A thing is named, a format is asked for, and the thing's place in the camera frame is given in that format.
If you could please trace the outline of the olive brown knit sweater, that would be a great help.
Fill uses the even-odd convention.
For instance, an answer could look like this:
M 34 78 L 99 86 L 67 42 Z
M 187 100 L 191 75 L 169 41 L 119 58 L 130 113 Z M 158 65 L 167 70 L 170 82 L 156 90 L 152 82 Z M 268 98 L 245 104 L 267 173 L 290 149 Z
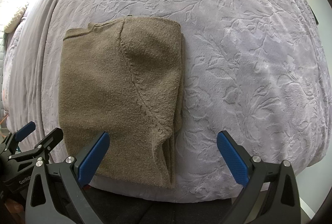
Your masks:
M 59 125 L 70 155 L 98 133 L 110 147 L 98 174 L 172 188 L 184 76 L 179 23 L 124 17 L 74 28 L 63 39 Z

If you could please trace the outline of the cream fluffy pillow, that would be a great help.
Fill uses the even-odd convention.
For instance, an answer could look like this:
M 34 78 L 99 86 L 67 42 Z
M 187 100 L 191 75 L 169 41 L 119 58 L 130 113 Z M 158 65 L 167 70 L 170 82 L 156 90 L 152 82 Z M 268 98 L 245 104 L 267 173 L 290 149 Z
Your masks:
M 20 23 L 30 0 L 1 0 L 1 31 L 11 33 Z

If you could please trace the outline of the lavender embossed bed cover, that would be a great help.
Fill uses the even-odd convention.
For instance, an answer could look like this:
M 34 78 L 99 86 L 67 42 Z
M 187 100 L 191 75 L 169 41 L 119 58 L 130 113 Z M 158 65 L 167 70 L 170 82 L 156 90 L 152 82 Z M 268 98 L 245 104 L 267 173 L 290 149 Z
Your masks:
M 5 57 L 8 117 L 12 59 L 26 13 Z M 58 0 L 42 71 L 45 136 L 60 128 L 66 32 L 124 17 L 158 17 L 181 26 L 184 76 L 175 185 L 147 186 L 96 172 L 92 186 L 162 202 L 236 197 L 241 187 L 217 148 L 217 134 L 224 130 L 265 162 L 288 160 L 295 174 L 325 156 L 331 138 L 331 83 L 306 0 Z

